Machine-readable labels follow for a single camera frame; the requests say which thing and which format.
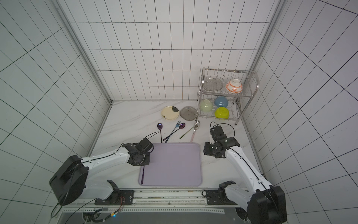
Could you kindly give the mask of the purple fork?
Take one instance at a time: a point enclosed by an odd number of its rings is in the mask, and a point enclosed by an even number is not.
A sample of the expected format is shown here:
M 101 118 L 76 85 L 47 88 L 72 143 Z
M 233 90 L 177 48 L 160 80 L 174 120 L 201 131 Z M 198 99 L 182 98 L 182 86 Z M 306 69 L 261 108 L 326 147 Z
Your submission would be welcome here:
M 144 183 L 144 174 L 145 174 L 145 166 L 143 166 L 143 170 L 142 170 L 142 176 L 141 176 L 141 181 L 140 181 L 141 185 L 143 185 L 143 183 Z

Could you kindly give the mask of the lilac placemat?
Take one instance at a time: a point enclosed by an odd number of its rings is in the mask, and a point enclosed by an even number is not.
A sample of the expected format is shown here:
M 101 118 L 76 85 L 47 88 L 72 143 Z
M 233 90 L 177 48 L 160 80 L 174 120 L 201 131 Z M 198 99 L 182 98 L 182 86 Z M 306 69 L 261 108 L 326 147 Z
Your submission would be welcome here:
M 143 167 L 140 169 L 139 185 Z M 144 183 L 153 187 L 198 187 L 202 184 L 200 146 L 197 143 L 155 143 Z

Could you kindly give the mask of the dark purple spoon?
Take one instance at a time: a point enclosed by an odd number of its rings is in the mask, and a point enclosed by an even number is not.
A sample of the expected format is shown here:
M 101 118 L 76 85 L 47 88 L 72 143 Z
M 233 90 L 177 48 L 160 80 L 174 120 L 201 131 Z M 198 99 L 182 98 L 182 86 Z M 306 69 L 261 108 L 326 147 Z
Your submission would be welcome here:
M 181 130 L 181 129 L 184 129 L 185 126 L 186 126 L 185 123 L 180 123 L 180 125 L 177 127 L 178 129 L 177 129 L 177 130 L 174 130 L 173 133 L 171 133 L 171 134 L 166 138 L 165 143 L 167 143 L 167 142 L 169 141 L 170 137 L 171 137 L 173 134 L 175 134 L 177 131 L 179 131 L 179 130 Z

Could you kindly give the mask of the blue fork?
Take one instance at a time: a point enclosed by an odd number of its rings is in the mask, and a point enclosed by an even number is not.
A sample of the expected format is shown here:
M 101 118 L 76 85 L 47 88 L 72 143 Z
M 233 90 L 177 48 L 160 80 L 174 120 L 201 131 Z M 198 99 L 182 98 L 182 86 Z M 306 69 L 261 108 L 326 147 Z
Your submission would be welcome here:
M 181 121 L 179 120 L 179 121 L 177 122 L 175 128 L 174 128 L 173 131 L 171 132 L 171 134 L 173 134 L 173 132 L 175 131 L 175 129 L 178 128 L 178 127 L 180 126 L 180 124 L 181 124 Z

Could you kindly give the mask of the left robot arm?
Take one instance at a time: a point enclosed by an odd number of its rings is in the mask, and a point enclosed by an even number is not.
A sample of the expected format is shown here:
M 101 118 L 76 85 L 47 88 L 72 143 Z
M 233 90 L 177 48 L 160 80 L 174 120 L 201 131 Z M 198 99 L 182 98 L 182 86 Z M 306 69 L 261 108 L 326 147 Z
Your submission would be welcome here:
M 49 180 L 58 204 L 65 206 L 79 198 L 93 198 L 114 204 L 120 197 L 119 187 L 113 180 L 101 182 L 93 179 L 96 174 L 114 166 L 130 164 L 146 166 L 154 145 L 144 138 L 139 143 L 122 144 L 117 150 L 97 156 L 80 158 L 70 156 Z

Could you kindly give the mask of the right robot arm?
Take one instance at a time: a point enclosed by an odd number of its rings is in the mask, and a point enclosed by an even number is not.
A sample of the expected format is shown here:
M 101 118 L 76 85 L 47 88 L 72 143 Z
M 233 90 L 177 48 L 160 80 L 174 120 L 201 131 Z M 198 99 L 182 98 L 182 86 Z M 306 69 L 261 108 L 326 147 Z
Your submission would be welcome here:
M 204 190 L 208 205 L 235 205 L 240 219 L 252 224 L 283 224 L 287 222 L 285 193 L 274 187 L 245 156 L 238 141 L 222 138 L 206 142 L 204 155 L 227 159 L 236 169 L 246 188 L 226 181 L 217 190 Z

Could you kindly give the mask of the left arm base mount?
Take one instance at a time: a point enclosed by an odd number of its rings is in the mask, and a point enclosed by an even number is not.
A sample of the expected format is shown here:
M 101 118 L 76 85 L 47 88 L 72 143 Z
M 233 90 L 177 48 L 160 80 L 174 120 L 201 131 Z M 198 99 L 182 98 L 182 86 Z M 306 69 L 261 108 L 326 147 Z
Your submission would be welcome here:
M 134 190 L 114 190 L 106 199 L 96 199 L 95 205 L 120 206 L 132 205 Z

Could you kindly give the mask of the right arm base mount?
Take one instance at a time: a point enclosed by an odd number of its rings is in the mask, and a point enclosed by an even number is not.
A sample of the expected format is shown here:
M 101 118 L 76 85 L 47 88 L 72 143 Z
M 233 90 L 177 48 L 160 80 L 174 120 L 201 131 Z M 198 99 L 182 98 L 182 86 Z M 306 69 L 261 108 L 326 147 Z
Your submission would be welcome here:
M 204 190 L 203 196 L 206 198 L 208 205 L 237 205 L 234 201 L 229 200 L 223 189 Z

